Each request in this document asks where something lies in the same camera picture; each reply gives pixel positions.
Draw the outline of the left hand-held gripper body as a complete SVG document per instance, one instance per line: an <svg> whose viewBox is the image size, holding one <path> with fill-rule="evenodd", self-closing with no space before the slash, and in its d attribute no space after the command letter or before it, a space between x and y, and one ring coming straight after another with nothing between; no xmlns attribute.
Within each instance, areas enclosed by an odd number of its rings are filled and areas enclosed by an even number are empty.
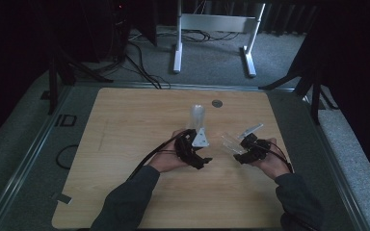
<svg viewBox="0 0 370 231"><path fill-rule="evenodd" d="M205 164L212 161L212 158L202 158L197 154L199 147L193 146L197 137L196 129L186 129L174 138L174 148L179 159L188 166L201 169Z"/></svg>

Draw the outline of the person's right hand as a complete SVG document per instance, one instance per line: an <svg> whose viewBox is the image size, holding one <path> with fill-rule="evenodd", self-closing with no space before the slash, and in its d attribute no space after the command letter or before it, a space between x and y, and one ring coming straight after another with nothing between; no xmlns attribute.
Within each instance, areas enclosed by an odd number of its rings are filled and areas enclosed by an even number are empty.
<svg viewBox="0 0 370 231"><path fill-rule="evenodd" d="M251 163L253 167L261 169L265 175L275 180L277 177L290 173L289 167L286 163L281 160L282 153L276 147L277 140L275 138L269 139L271 143L271 152L267 155L264 160L258 160Z"/></svg>

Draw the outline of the grey tape piece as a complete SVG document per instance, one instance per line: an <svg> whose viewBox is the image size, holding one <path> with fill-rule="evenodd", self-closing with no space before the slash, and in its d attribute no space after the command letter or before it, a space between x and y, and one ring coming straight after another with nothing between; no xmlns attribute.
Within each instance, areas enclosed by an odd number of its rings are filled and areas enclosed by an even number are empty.
<svg viewBox="0 0 370 231"><path fill-rule="evenodd" d="M56 196L56 199L60 202L65 203L65 204L69 204L72 201L71 197L69 197L65 194L62 194L62 193L58 193L57 196Z"/></svg>

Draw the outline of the white metal desk frame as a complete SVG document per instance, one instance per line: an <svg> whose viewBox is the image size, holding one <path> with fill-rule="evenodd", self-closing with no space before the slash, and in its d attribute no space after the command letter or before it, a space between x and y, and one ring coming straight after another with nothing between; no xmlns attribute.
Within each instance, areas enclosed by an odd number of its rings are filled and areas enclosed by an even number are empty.
<svg viewBox="0 0 370 231"><path fill-rule="evenodd" d="M242 47L242 58L246 62L249 77L256 76L256 69L252 57L253 45L261 23L266 4L259 3L255 16L211 15L184 13L182 11L183 0L176 0L176 46L173 58L173 72L179 73L182 64L182 31L200 30L207 32L230 32L249 34L248 43Z"/></svg>

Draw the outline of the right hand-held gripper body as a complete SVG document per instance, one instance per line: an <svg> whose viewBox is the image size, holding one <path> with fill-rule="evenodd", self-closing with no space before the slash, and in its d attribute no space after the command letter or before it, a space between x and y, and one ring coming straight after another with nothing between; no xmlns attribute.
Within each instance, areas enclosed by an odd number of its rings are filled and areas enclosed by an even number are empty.
<svg viewBox="0 0 370 231"><path fill-rule="evenodd" d="M254 134L255 131L260 129L263 126L262 123L259 123L257 125L252 126L251 128L248 128L245 132L243 132L239 139L242 141L242 139L247 136L248 134ZM270 151L271 144L266 141L257 138L257 141L251 145L242 145L241 146L246 150L244 154L250 154L252 161L258 161L263 160L266 158L267 153Z"/></svg>

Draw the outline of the single clear plastic cup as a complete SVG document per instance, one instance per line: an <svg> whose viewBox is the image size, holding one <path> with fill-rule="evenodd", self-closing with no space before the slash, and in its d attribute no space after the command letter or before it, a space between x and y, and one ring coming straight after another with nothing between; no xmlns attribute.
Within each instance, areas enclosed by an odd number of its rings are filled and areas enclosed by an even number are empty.
<svg viewBox="0 0 370 231"><path fill-rule="evenodd" d="M241 141L230 136L228 133L222 134L222 145L232 154L244 154L246 152L241 146Z"/></svg>

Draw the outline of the black metal stand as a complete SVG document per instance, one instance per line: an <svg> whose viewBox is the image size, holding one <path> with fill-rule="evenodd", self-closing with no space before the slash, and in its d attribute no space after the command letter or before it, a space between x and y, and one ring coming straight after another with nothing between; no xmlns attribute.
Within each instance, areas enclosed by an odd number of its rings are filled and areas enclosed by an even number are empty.
<svg viewBox="0 0 370 231"><path fill-rule="evenodd" d="M293 92L300 97L304 97L309 90L311 94L310 115L316 125L320 124L318 111L320 106L320 96L325 96L322 91L323 62L327 58L327 52L304 51L301 48L290 65L287 74L269 85L259 87L260 90L275 90L281 85L300 77L299 83Z"/></svg>
<svg viewBox="0 0 370 231"><path fill-rule="evenodd" d="M89 69L85 65L77 62L71 56L69 56L60 45L54 41L49 40L47 42L47 54L49 57L49 111L52 115L58 105L58 77L61 77L63 83L68 86L72 86L76 82L75 75L72 70L72 66L78 70L88 74L94 80L102 83L112 83L112 80L100 76L93 70Z"/></svg>

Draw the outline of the person's left hand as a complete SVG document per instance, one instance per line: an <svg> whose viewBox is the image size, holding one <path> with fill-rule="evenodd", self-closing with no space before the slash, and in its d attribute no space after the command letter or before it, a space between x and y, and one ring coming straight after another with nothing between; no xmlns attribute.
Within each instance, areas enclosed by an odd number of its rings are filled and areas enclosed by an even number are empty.
<svg viewBox="0 0 370 231"><path fill-rule="evenodd" d="M148 163L160 173L168 172L179 167L187 166L176 154L174 141L167 143L159 152L157 152Z"/></svg>

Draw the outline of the stack of clear plastic cups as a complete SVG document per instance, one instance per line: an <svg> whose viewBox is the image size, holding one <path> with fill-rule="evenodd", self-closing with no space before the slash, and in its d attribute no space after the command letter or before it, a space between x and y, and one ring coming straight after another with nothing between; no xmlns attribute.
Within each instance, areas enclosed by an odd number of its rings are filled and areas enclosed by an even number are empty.
<svg viewBox="0 0 370 231"><path fill-rule="evenodd" d="M196 130L200 140L204 137L204 118L204 107L200 104L193 105L190 110L189 127Z"/></svg>

